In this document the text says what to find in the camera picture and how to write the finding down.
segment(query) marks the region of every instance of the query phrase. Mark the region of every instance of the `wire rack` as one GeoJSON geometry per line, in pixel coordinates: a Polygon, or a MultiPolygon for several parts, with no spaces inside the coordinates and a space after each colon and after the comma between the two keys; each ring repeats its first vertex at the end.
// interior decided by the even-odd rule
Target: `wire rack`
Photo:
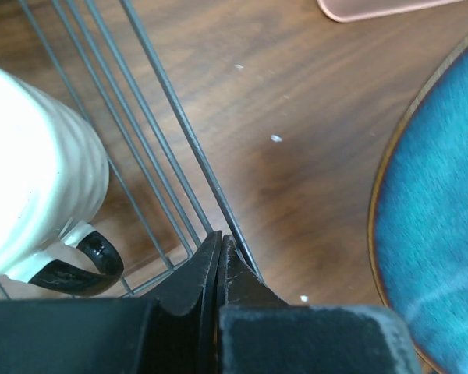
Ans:
{"type": "MultiPolygon", "coordinates": [[[[35,34],[43,45],[51,63],[54,65],[63,83],[66,85],[66,89],[69,91],[69,95],[73,99],[78,112],[90,124],[93,124],[95,115],[90,113],[84,105],[83,100],[80,98],[80,95],[75,90],[69,75],[66,73],[62,63],[56,56],[52,43],[48,41],[38,19],[35,18],[34,12],[32,12],[31,8],[32,5],[26,0],[18,0],[18,3],[24,13],[24,16],[28,19],[30,26],[33,28],[35,34]]],[[[115,40],[114,34],[110,31],[108,24],[103,17],[103,13],[99,10],[96,2],[94,0],[85,0],[83,2],[82,5],[86,7],[85,9],[87,9],[87,14],[82,14],[80,11],[80,2],[75,2],[74,0],[51,0],[50,3],[57,14],[58,20],[63,25],[65,32],[69,35],[69,39],[74,44],[74,47],[83,61],[88,76],[93,80],[93,83],[97,87],[97,91],[101,95],[108,112],[111,114],[115,125],[121,132],[126,145],[129,147],[129,150],[147,184],[147,188],[152,189],[162,212],[173,227],[173,231],[178,238],[180,245],[186,252],[186,258],[184,260],[176,264],[172,263],[167,256],[167,253],[162,248],[157,235],[154,233],[153,225],[142,212],[141,205],[137,201],[137,196],[131,192],[131,188],[122,176],[122,172],[117,168],[115,160],[108,155],[113,176],[121,185],[129,204],[133,208],[135,214],[139,217],[148,238],[152,241],[154,247],[152,250],[159,254],[161,261],[165,265],[165,270],[155,274],[150,279],[146,279],[136,287],[131,287],[127,279],[122,277],[121,285],[125,290],[123,297],[133,296],[152,287],[154,284],[162,281],[172,274],[174,270],[184,264],[184,262],[193,255],[195,248],[197,248],[201,243],[200,233],[198,233],[198,230],[195,229],[194,225],[191,223],[191,215],[184,209],[183,203],[181,203],[177,195],[177,191],[174,190],[172,183],[169,181],[169,175],[165,172],[160,160],[155,154],[156,149],[153,149],[144,134],[144,126],[149,126],[154,133],[161,151],[164,153],[172,172],[179,181],[180,188],[182,189],[179,193],[186,196],[189,204],[193,208],[193,214],[197,216],[197,219],[204,231],[209,233],[215,228],[212,227],[211,222],[208,220],[207,214],[204,212],[200,200],[193,191],[193,188],[178,162],[174,151],[168,144],[167,137],[158,124],[158,121],[141,91],[134,74],[127,64],[124,54],[120,50],[120,46],[115,40]],[[94,31],[87,25],[87,15],[90,16],[91,22],[96,25],[98,33],[101,35],[99,40],[96,40],[94,31]],[[138,103],[138,108],[141,113],[136,113],[132,108],[132,105],[129,104],[129,96],[125,90],[120,87],[119,80],[115,77],[115,74],[107,61],[107,57],[101,50],[101,42],[105,45],[105,48],[110,51],[111,56],[114,58],[119,74],[124,78],[126,84],[129,86],[133,100],[138,103]],[[104,77],[104,82],[107,82],[108,84],[103,83],[101,77],[104,77]],[[136,137],[129,133],[125,123],[130,124],[136,134],[136,137]]],[[[192,153],[206,178],[207,184],[209,185],[213,196],[222,211],[223,217],[236,239],[237,245],[244,256],[244,259],[259,275],[259,277],[261,277],[257,264],[255,263],[248,244],[243,237],[243,233],[241,232],[222,188],[215,177],[215,173],[213,172],[205,153],[198,142],[186,113],[183,110],[183,106],[180,104],[179,98],[165,73],[163,65],[160,62],[160,58],[147,35],[146,28],[141,22],[134,4],[130,0],[120,0],[119,3],[128,19],[132,31],[134,32],[134,37],[137,38],[145,54],[145,58],[148,60],[148,63],[154,71],[155,78],[149,77],[149,79],[156,79],[159,82],[166,99],[176,116],[177,122],[183,131],[183,135],[185,136],[186,141],[188,142],[192,153]]],[[[3,298],[11,298],[6,288],[7,287],[0,281],[0,295],[3,298]]]]}

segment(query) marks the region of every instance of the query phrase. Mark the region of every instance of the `ceramic cup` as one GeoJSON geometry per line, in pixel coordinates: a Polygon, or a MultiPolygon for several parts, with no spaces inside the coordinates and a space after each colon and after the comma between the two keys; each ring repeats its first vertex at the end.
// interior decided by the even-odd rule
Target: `ceramic cup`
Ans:
{"type": "Polygon", "coordinates": [[[108,159],[91,126],[0,70],[0,275],[72,295],[111,287],[122,260],[88,223],[108,179],[108,159]],[[45,251],[59,242],[87,255],[100,273],[45,251]]]}

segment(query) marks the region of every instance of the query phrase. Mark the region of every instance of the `white debris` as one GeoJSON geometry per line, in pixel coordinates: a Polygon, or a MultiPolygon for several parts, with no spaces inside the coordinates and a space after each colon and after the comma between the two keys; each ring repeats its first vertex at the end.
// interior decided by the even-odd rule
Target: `white debris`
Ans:
{"type": "Polygon", "coordinates": [[[281,136],[277,136],[277,135],[271,135],[271,140],[274,142],[274,143],[280,143],[282,141],[282,137],[281,136]]]}

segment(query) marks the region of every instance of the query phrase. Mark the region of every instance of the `brown wooden surface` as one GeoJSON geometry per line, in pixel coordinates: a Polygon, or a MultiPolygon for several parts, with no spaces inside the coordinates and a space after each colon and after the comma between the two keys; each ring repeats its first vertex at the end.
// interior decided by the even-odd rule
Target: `brown wooden surface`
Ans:
{"type": "MultiPolygon", "coordinates": [[[[31,3],[164,248],[184,258],[66,32],[49,19],[51,5],[31,3]]],[[[376,167],[408,103],[468,33],[468,1],[351,24],[327,19],[313,0],[134,3],[267,284],[291,303],[301,295],[315,304],[379,303],[366,242],[376,167]]],[[[213,225],[224,228],[122,10],[114,0],[99,5],[213,225]]],[[[9,0],[0,2],[0,66],[73,105],[9,0]]],[[[120,248],[133,285],[148,278],[157,256],[114,179],[96,222],[120,248]]]]}

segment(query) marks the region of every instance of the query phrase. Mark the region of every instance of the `metal rack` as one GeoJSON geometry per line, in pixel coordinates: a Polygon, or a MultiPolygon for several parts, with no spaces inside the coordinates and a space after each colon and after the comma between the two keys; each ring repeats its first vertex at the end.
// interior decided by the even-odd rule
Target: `metal rack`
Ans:
{"type": "MultiPolygon", "coordinates": [[[[43,45],[46,53],[51,59],[51,62],[54,64],[56,70],[60,74],[62,81],[66,85],[66,89],[69,91],[69,94],[76,103],[77,111],[90,124],[93,124],[94,122],[92,115],[84,106],[79,94],[75,91],[72,82],[70,81],[68,75],[66,74],[66,71],[62,67],[61,62],[56,57],[53,47],[48,42],[48,39],[46,38],[43,30],[39,26],[38,21],[35,19],[34,14],[32,13],[27,1],[17,1],[24,12],[24,15],[29,20],[30,25],[33,27],[36,35],[40,39],[41,44],[43,45]]],[[[251,268],[255,271],[255,273],[261,278],[260,271],[258,270],[257,264],[254,261],[248,244],[246,243],[246,239],[244,238],[243,233],[240,230],[239,224],[237,223],[234,214],[227,202],[227,199],[225,198],[222,188],[220,187],[218,180],[215,177],[215,173],[213,172],[205,156],[205,153],[199,144],[199,141],[193,131],[193,128],[186,117],[186,113],[179,102],[179,98],[177,97],[177,94],[174,91],[172,84],[165,73],[165,70],[160,62],[158,54],[155,51],[153,44],[151,43],[151,40],[147,35],[147,31],[145,30],[144,25],[142,24],[139,16],[137,15],[137,11],[135,10],[130,0],[120,0],[119,2],[122,6],[122,10],[124,11],[126,17],[129,20],[129,24],[131,25],[136,38],[140,43],[140,46],[144,51],[147,60],[151,64],[155,77],[158,79],[158,82],[160,83],[161,88],[165,93],[169,105],[171,106],[173,113],[175,114],[178,120],[183,134],[186,137],[186,140],[190,145],[190,148],[200,166],[200,169],[204,173],[204,177],[206,178],[206,181],[210,186],[218,205],[220,206],[223,216],[225,217],[225,220],[230,230],[232,231],[232,235],[236,240],[239,250],[243,254],[246,263],[250,265],[251,268]]],[[[151,279],[146,280],[141,285],[135,288],[131,288],[128,282],[126,281],[125,277],[122,277],[121,283],[126,290],[126,293],[123,296],[132,296],[151,287],[153,284],[162,281],[171,273],[173,273],[184,262],[190,259],[195,249],[201,243],[201,238],[199,237],[197,231],[191,224],[190,217],[188,217],[188,215],[186,214],[186,211],[184,210],[181,202],[177,197],[176,191],[174,191],[170,181],[168,180],[167,174],[164,172],[163,167],[160,165],[160,162],[158,161],[155,155],[155,152],[153,151],[151,145],[149,144],[149,142],[143,134],[144,126],[151,127],[152,132],[154,133],[161,147],[161,150],[164,152],[166,159],[170,163],[173,172],[179,180],[179,183],[183,189],[183,193],[185,193],[187,199],[189,200],[193,211],[197,215],[197,218],[199,219],[204,230],[207,233],[211,233],[213,232],[214,228],[211,226],[211,223],[208,220],[208,217],[204,212],[200,201],[196,197],[196,194],[194,193],[193,188],[191,187],[186,175],[184,174],[179,162],[177,161],[176,156],[172,151],[172,148],[168,144],[168,141],[164,133],[162,132],[160,125],[158,124],[158,121],[156,120],[153,114],[153,111],[151,110],[146,99],[144,98],[144,95],[141,92],[134,75],[131,73],[129,66],[127,65],[125,57],[120,51],[119,46],[117,45],[115,38],[109,30],[102,13],[97,8],[95,1],[85,0],[83,3],[88,8],[91,19],[94,21],[94,24],[97,25],[98,31],[101,33],[106,47],[111,52],[111,55],[115,59],[119,71],[121,72],[126,83],[130,87],[133,97],[136,99],[140,110],[144,114],[146,123],[139,123],[137,121],[135,112],[131,109],[127,97],[118,85],[117,79],[115,78],[115,75],[109,68],[108,63],[105,61],[105,57],[101,53],[101,48],[94,39],[92,32],[89,30],[89,27],[87,27],[86,21],[82,17],[79,6],[76,4],[76,2],[74,0],[51,0],[51,3],[55,9],[55,12],[57,13],[57,16],[59,17],[60,22],[66,29],[66,33],[69,35],[69,38],[71,39],[81,59],[83,60],[83,63],[87,68],[87,72],[89,73],[91,79],[97,87],[99,94],[103,98],[106,108],[113,117],[114,122],[118,126],[119,131],[121,132],[124,140],[126,141],[126,144],[128,145],[136,163],[140,167],[140,170],[142,171],[148,186],[153,190],[156,199],[159,202],[159,205],[161,206],[163,212],[165,213],[165,216],[167,217],[169,223],[173,227],[176,237],[181,242],[187,254],[186,259],[183,260],[181,263],[177,263],[176,265],[174,265],[170,261],[164,249],[161,247],[160,242],[156,238],[151,224],[147,221],[146,217],[141,211],[141,208],[139,207],[139,204],[136,202],[136,197],[131,193],[128,184],[122,176],[122,173],[120,173],[120,171],[116,167],[114,160],[111,159],[110,156],[108,156],[109,164],[112,169],[113,175],[121,185],[122,190],[124,191],[127,199],[129,200],[129,203],[134,209],[136,215],[139,217],[147,235],[151,239],[154,245],[154,249],[158,251],[161,260],[166,266],[166,270],[164,272],[152,277],[151,279]],[[77,26],[78,30],[81,31],[83,38],[79,36],[80,33],[75,32],[75,25],[77,26]],[[111,95],[106,90],[104,84],[101,82],[101,78],[98,74],[98,71],[102,71],[103,77],[109,83],[112,93],[115,95],[117,103],[119,104],[120,108],[122,108],[126,119],[123,119],[120,112],[115,107],[115,104],[111,99],[111,95]],[[127,121],[136,133],[136,137],[139,140],[140,146],[144,149],[146,158],[141,157],[139,151],[136,148],[136,144],[133,142],[132,136],[129,134],[128,130],[123,124],[124,121],[127,121]],[[151,175],[149,169],[147,168],[145,163],[146,159],[148,159],[151,162],[152,167],[154,169],[154,174],[158,176],[158,181],[151,175]],[[165,195],[161,192],[160,186],[164,188],[166,192],[165,195]],[[167,204],[166,199],[169,199],[169,201],[172,202],[171,206],[167,204]],[[179,215],[179,218],[182,221],[181,224],[183,224],[183,227],[186,229],[187,234],[192,238],[193,245],[191,245],[188,242],[186,234],[184,234],[182,228],[180,227],[181,224],[176,220],[176,216],[173,213],[173,211],[175,211],[179,215]]],[[[4,288],[3,284],[1,284],[1,282],[0,294],[3,296],[3,298],[10,298],[9,293],[4,288]]]]}

